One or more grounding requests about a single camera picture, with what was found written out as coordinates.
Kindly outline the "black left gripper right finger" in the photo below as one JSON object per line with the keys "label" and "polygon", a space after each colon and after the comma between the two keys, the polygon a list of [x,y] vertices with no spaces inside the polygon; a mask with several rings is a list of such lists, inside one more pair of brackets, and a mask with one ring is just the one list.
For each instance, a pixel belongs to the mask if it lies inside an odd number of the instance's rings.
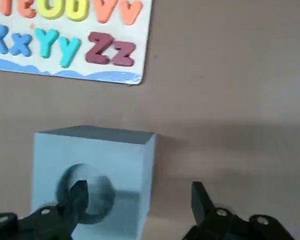
{"label": "black left gripper right finger", "polygon": [[195,225],[184,240],[294,240],[272,216],[255,214],[243,220],[230,210],[215,206],[199,181],[191,184],[191,209]]}

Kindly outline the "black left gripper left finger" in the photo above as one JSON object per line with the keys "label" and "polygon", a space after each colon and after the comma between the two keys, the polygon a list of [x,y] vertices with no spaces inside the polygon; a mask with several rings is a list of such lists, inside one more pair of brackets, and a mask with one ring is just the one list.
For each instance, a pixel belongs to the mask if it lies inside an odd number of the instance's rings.
{"label": "black left gripper left finger", "polygon": [[43,206],[23,218],[1,212],[0,240],[71,240],[88,204],[88,183],[79,180],[56,205]]}

